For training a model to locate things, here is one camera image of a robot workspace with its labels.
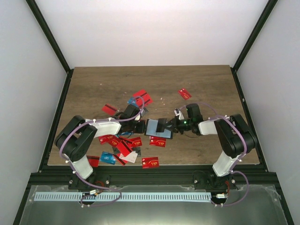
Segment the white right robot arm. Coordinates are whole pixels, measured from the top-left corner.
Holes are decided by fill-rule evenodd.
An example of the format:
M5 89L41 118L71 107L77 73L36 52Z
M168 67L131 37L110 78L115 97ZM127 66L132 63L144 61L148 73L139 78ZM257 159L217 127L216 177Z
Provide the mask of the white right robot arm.
M214 171L208 177L209 185L218 189L225 183L225 177L233 173L235 165L257 146L257 137L249 128L240 114L203 119L198 103L183 106L187 111L187 119L184 118L181 108L174 110L174 118L170 121L159 119L157 132L169 130L172 133L184 134L191 131L197 136L217 135L222 147L222 153L213 164Z

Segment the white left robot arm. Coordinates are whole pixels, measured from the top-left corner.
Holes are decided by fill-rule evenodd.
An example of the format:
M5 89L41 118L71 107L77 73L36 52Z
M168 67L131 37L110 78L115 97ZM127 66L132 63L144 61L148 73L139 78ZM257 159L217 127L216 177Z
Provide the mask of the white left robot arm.
M128 105L120 115L106 119L90 120L76 115L57 135L54 144L59 149L60 156L66 159L73 171L80 176L79 183L83 188L91 189L96 183L86 155L93 139L133 131L141 115L142 109L134 105Z

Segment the red VIP card front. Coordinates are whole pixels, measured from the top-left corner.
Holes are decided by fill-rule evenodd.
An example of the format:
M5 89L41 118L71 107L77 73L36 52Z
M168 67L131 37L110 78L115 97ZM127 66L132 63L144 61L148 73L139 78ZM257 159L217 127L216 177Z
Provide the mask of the red VIP card front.
M142 158L142 168L158 168L159 167L159 159L158 157L144 157Z

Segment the black card holder wallet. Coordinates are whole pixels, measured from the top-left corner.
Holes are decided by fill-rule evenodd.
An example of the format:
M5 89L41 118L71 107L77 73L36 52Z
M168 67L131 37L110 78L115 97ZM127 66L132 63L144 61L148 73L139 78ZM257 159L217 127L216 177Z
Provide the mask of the black card holder wallet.
M170 126L165 127L166 123L166 118L160 118L158 120L147 119L144 135L172 139L173 132L167 129L170 128Z

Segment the black card carried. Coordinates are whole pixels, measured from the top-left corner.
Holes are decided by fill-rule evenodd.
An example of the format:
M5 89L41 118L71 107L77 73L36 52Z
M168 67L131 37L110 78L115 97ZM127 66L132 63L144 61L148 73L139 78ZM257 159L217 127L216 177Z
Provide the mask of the black card carried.
M157 128L156 128L157 133L163 133L164 132L166 122L167 122L167 118L160 118L160 119L157 120Z

